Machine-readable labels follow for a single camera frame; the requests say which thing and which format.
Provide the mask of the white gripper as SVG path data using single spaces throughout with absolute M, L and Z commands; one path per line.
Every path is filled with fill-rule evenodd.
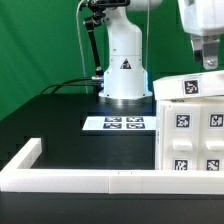
M 194 60 L 203 61 L 206 70 L 216 69 L 220 44 L 217 35 L 224 34 L 224 0 L 178 0 L 178 6 L 184 31 L 193 34 Z

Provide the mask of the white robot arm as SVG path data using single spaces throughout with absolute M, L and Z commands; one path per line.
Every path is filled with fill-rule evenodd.
M 99 99 L 140 102 L 152 97 L 148 73 L 142 64 L 142 31 L 130 22 L 126 12 L 148 11 L 163 0 L 87 0 L 92 11 L 84 20 L 92 45 L 96 77 L 101 82 Z M 206 70 L 218 67 L 218 46 L 224 34 L 224 0 L 178 0 L 183 30 L 191 35 L 194 57 Z M 109 67 L 100 65 L 94 29 L 105 24 L 109 38 Z

